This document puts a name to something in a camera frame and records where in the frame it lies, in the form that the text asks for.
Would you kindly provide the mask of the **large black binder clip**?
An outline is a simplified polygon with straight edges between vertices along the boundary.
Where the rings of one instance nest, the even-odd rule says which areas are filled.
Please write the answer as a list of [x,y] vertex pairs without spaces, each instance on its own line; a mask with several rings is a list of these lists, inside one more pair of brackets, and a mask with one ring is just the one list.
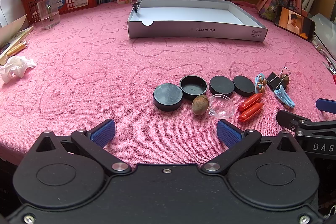
[[272,72],[266,79],[267,79],[267,85],[270,87],[272,91],[275,91],[280,87],[281,80],[279,76],[281,74],[286,74],[290,76],[290,70],[287,67],[283,67],[282,71],[279,74],[276,74],[275,72]]

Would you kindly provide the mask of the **smartphone playing video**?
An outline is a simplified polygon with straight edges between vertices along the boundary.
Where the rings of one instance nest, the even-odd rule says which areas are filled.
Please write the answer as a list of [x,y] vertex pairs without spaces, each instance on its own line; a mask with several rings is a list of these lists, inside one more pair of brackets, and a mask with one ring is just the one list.
[[274,25],[311,42],[315,34],[315,23],[296,12],[278,6]]

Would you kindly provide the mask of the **dark brown wooden nut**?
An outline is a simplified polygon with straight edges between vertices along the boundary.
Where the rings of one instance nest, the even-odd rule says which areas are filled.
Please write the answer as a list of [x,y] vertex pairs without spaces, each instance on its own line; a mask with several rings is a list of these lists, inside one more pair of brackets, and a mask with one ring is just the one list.
[[289,76],[283,73],[279,76],[279,78],[281,80],[280,85],[282,85],[283,88],[286,88],[290,81]]

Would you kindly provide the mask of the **pink rabbit towel mat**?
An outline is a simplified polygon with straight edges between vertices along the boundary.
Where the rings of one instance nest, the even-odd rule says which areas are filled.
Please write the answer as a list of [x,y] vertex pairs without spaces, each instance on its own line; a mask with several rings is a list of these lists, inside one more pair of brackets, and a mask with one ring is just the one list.
[[44,130],[56,135],[90,129],[111,118],[116,135],[106,149],[128,162],[202,164],[224,151],[217,119],[195,116],[191,103],[164,112],[153,91],[188,75],[254,79],[290,70],[294,112],[333,120],[318,98],[333,100],[335,84],[323,57],[307,41],[265,21],[262,43],[207,38],[130,39],[130,5],[106,3],[63,15],[49,30],[36,24],[22,55],[35,62],[21,79],[1,84],[1,157],[18,164]]

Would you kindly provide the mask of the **open notebook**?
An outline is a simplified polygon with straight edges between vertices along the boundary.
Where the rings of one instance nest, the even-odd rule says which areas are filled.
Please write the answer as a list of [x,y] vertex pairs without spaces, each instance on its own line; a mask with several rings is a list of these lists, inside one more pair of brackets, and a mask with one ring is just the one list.
[[33,30],[33,27],[23,29],[26,17],[27,15],[21,16],[7,26],[1,27],[1,65],[5,65],[10,51]]

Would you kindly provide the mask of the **clear plastic dome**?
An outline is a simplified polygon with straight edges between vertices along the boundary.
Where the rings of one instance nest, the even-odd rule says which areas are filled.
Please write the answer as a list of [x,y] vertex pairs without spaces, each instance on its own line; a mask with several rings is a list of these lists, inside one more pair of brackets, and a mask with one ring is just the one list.
[[209,100],[209,115],[218,119],[228,119],[235,110],[231,99],[223,94],[214,94]]

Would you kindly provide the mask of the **clear acrylic block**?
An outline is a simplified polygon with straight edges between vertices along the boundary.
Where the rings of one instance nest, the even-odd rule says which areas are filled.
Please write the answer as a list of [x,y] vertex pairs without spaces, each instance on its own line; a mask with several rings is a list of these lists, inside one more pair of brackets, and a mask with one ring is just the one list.
[[37,6],[44,30],[60,23],[57,0],[41,0],[37,3]]

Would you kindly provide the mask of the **black round puck lid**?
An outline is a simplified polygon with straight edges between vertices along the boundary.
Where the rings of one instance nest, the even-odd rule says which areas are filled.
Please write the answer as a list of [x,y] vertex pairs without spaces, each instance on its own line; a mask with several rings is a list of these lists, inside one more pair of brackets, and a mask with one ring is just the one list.
[[175,84],[165,83],[157,86],[153,92],[153,102],[162,111],[177,110],[183,99],[181,88]]

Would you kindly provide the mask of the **black round cap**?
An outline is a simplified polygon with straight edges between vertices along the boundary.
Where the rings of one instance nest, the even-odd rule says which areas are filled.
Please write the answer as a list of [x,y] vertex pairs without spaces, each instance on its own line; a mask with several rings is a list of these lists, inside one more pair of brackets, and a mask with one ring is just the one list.
[[189,75],[183,77],[179,82],[183,98],[192,101],[197,96],[203,95],[207,91],[207,83],[199,76]]

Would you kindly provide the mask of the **black round disc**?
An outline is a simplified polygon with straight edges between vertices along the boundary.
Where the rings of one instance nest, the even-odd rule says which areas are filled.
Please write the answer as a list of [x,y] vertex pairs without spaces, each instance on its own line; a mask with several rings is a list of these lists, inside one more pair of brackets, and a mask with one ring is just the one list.
[[227,77],[214,76],[210,79],[209,90],[213,95],[222,94],[230,97],[235,90],[235,86],[234,83]]
[[235,76],[232,80],[235,92],[244,97],[250,97],[255,93],[253,82],[245,76]]

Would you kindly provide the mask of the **crumpled white tissue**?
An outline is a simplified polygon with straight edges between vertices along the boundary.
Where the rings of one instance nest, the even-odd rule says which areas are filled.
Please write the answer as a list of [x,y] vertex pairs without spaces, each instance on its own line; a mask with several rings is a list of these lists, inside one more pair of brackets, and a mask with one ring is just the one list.
[[21,79],[27,69],[34,69],[35,67],[36,64],[33,59],[27,59],[25,56],[12,56],[4,66],[1,66],[1,79],[7,84],[15,77]]

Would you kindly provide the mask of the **white cardboard box tray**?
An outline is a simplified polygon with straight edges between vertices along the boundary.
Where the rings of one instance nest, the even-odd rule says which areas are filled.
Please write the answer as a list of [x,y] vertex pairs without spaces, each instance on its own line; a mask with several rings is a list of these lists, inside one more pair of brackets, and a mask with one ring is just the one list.
[[127,20],[130,38],[196,37],[263,42],[268,28],[230,1],[137,0]]

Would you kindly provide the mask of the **light blue hair clip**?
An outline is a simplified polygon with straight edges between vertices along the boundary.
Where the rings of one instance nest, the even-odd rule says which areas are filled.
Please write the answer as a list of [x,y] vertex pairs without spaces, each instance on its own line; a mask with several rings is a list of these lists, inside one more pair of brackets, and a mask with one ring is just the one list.
[[293,100],[288,96],[285,89],[282,85],[278,89],[274,91],[276,98],[288,109],[293,109],[295,107],[295,103]]

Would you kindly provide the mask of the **blue hair clip with beads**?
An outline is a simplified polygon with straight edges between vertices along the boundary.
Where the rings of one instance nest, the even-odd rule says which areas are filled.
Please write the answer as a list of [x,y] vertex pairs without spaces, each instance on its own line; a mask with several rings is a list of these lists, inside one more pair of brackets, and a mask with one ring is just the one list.
[[267,85],[267,79],[265,78],[263,73],[259,73],[255,77],[255,93],[264,93],[266,90],[266,85]]

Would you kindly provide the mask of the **black binder clip on tray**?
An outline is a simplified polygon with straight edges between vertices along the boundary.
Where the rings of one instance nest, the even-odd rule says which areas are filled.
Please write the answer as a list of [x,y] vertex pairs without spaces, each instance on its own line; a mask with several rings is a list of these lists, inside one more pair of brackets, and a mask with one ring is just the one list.
[[140,5],[139,2],[134,2],[134,3],[133,3],[133,10],[134,10],[135,12],[138,11],[139,5]]

